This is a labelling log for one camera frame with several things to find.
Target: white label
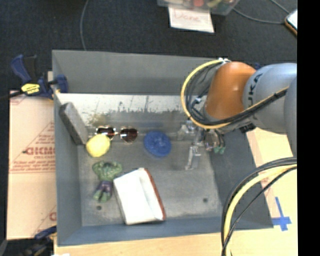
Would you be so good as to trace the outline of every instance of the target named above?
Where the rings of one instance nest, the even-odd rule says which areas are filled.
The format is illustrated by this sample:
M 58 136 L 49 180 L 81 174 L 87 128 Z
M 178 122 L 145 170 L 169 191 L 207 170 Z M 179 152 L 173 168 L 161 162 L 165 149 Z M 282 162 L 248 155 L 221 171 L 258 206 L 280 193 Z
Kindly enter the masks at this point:
M 214 33 L 211 15 L 208 11 L 194 11 L 168 7 L 170 25 L 176 29 Z

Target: lemon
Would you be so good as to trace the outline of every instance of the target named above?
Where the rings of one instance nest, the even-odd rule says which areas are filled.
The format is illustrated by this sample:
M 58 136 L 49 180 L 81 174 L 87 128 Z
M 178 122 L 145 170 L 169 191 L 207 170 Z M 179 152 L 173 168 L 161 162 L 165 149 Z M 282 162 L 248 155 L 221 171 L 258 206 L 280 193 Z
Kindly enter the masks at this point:
M 109 137 L 103 134 L 97 134 L 87 141 L 85 148 L 90 156 L 98 158 L 108 152 L 110 144 Z

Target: blue clamp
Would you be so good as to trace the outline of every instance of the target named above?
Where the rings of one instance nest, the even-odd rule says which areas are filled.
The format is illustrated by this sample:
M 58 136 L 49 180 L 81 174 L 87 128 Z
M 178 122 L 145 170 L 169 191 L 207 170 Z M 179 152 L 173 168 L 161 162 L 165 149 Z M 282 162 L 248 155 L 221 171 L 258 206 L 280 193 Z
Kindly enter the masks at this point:
M 42 230 L 41 232 L 39 232 L 38 234 L 36 234 L 34 236 L 34 239 L 35 240 L 42 240 L 42 239 L 46 239 L 48 236 L 54 234 L 57 232 L 57 226 L 52 226 L 52 227 L 49 227 L 45 230 Z
M 61 93 L 67 93 L 69 85 L 67 78 L 63 74 L 58 74 L 53 81 L 47 81 L 43 76 L 35 79 L 33 65 L 36 57 L 31 58 L 31 65 L 25 66 L 24 56 L 18 55 L 11 61 L 11 68 L 18 77 L 22 80 L 21 91 L 27 96 L 39 96 L 53 99 L 53 89 L 51 85 L 58 85 Z

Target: green toy figure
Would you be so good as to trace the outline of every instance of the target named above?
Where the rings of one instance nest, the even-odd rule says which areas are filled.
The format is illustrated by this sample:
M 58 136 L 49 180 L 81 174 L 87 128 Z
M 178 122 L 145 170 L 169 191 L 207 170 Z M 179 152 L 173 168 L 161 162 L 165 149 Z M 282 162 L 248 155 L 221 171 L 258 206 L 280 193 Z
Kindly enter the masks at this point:
M 93 199 L 104 203 L 112 196 L 113 180 L 122 172 L 122 165 L 116 161 L 100 161 L 92 166 L 92 170 L 98 176 L 99 181 L 101 181 L 96 188 Z

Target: cardboard sheet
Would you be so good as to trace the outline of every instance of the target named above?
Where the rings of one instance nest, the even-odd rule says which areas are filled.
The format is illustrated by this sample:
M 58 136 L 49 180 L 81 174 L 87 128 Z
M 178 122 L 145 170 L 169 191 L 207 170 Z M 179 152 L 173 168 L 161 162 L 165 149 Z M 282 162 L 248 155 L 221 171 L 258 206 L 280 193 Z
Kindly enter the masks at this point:
M 32 238 L 56 224 L 53 105 L 24 94 L 10 100 L 8 240 Z

